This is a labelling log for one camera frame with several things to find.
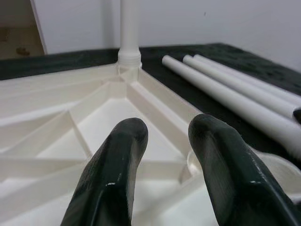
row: pvc pipe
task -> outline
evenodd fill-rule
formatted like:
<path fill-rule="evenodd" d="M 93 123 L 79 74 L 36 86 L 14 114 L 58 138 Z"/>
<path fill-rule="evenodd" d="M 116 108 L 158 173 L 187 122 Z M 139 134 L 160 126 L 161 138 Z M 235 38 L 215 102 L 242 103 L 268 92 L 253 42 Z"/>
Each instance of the pvc pipe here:
<path fill-rule="evenodd" d="M 250 99 L 277 112 L 278 114 L 281 114 L 289 119 L 294 119 L 293 112 L 299 107 L 298 105 L 278 98 L 277 96 L 270 94 L 269 92 L 264 91 L 257 86 L 251 86 L 248 82 L 245 82 L 239 78 L 233 78 L 220 69 L 198 61 L 189 55 L 184 57 L 183 62 L 221 82 L 222 84 L 234 89 L 235 91 L 249 97 Z"/>
<path fill-rule="evenodd" d="M 164 56 L 162 63 L 282 144 L 288 153 L 301 160 L 301 127 L 298 124 L 210 79 L 170 56 Z"/>
<path fill-rule="evenodd" d="M 282 89 L 280 87 L 277 87 L 277 86 L 271 85 L 269 83 L 266 83 L 264 81 L 261 81 L 259 79 L 256 79 L 250 75 L 247 75 L 245 73 L 234 70 L 233 68 L 227 67 L 223 64 L 220 64 L 216 61 L 210 60 L 201 55 L 195 55 L 194 58 L 200 62 L 203 62 L 214 68 L 224 71 L 228 76 L 235 76 L 236 78 L 239 78 L 239 79 L 246 81 L 254 86 L 257 86 L 283 100 L 286 100 L 292 104 L 297 104 L 297 105 L 301 106 L 301 97 L 298 96 L 297 94 L 291 93 L 285 89 Z"/>
<path fill-rule="evenodd" d="M 118 64 L 125 68 L 139 68 L 141 54 L 138 42 L 138 0 L 121 0 L 120 50 Z"/>

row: vertical pole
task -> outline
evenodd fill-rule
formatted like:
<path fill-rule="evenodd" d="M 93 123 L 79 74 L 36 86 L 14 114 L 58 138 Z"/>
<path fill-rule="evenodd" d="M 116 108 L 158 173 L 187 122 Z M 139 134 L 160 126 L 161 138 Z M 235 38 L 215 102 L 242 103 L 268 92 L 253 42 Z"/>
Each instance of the vertical pole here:
<path fill-rule="evenodd" d="M 121 0 L 121 46 L 118 64 L 125 68 L 141 66 L 141 54 L 138 42 L 138 0 Z"/>

